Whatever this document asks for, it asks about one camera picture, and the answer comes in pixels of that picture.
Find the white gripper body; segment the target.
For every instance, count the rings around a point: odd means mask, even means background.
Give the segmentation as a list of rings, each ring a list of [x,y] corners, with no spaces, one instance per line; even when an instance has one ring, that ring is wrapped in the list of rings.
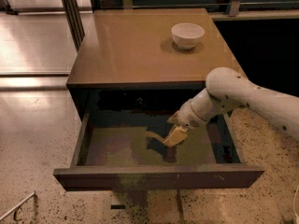
[[[199,118],[192,109],[192,102],[188,100],[177,112],[178,124],[187,129],[199,128],[206,125],[206,121]]]

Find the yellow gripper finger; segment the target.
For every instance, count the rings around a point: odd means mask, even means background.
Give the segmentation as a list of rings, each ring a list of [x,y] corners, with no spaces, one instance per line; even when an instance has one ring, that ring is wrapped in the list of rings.
[[[171,124],[176,124],[176,125],[179,125],[179,122],[178,122],[178,112],[176,112],[175,114],[173,114],[168,120],[167,120],[168,123],[171,123]]]
[[[167,147],[173,147],[184,141],[187,138],[187,130],[183,127],[174,125],[167,137],[164,139],[164,144]]]

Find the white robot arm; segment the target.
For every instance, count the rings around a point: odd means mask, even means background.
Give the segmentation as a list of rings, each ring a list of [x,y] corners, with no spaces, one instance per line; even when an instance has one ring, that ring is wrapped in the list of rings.
[[[298,97],[260,87],[231,68],[218,67],[206,76],[206,87],[168,120],[174,127],[164,144],[173,147],[188,137],[188,130],[206,125],[215,116],[240,106],[299,139]]]

